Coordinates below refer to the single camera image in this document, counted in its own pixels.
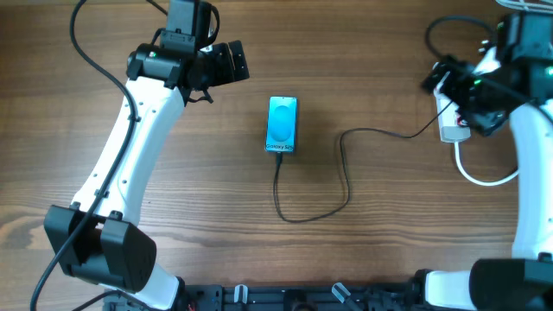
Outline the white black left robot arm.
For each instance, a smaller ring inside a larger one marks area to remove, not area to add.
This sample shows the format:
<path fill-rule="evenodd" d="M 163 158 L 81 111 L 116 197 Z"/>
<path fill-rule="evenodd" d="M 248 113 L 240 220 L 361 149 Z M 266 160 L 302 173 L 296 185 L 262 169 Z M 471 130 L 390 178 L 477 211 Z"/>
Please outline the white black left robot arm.
<path fill-rule="evenodd" d="M 218 10 L 173 1 L 167 23 L 127 61 L 124 101 L 93 171 L 69 206 L 52 206 L 44 229 L 52 267 L 105 287 L 145 310 L 190 310 L 184 281 L 156 261 L 156 243 L 139 229 L 145 188 L 173 125 L 209 89 L 249 76 L 240 41 L 217 42 Z"/>

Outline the white power strip socket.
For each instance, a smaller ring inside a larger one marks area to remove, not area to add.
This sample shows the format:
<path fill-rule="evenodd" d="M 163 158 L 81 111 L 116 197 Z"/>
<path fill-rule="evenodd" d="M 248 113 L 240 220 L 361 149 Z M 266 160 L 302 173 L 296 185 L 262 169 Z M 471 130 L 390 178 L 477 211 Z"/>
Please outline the white power strip socket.
<path fill-rule="evenodd" d="M 440 93 L 441 81 L 434 89 L 436 110 L 441 113 L 438 117 L 440 139 L 443 143 L 460 143 L 471 136 L 468 127 L 461 126 L 459 120 L 458 105 L 452 102 L 447 96 Z"/>

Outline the blue Galaxy S25 smartphone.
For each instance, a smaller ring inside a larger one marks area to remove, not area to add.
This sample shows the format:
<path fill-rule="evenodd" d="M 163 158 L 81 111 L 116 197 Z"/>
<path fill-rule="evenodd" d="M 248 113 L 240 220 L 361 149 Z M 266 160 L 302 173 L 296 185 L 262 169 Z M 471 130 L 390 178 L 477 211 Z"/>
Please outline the blue Galaxy S25 smartphone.
<path fill-rule="evenodd" d="M 297 98 L 270 97 L 264 144 L 267 152 L 295 151 L 297 111 Z"/>

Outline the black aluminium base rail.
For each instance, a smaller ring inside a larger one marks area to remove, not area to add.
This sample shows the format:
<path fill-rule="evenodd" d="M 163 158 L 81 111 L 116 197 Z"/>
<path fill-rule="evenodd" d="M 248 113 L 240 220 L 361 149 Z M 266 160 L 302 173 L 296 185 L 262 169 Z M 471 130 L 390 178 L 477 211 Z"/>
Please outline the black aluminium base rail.
<path fill-rule="evenodd" d="M 233 311 L 233 310 L 291 310 L 305 303 L 316 310 L 431 310 L 430 305 L 415 304 L 405 300 L 404 286 L 391 285 L 358 287 L 347 286 L 350 295 L 341 301 L 324 287 L 249 287 L 246 298 L 235 293 L 234 287 L 220 285 L 188 285 L 189 310 Z"/>

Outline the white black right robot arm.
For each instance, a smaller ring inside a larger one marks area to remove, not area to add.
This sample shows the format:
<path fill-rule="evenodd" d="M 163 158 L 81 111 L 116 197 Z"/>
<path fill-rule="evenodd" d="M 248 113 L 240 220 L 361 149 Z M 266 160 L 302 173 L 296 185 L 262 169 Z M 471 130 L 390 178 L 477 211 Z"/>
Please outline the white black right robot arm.
<path fill-rule="evenodd" d="M 470 270 L 422 276 L 419 301 L 461 310 L 552 308 L 552 9 L 526 4 L 489 34 L 476 66 L 440 53 L 422 88 L 456 105 L 461 126 L 490 136 L 509 124 L 518 166 L 518 224 L 509 258 L 477 260 Z"/>

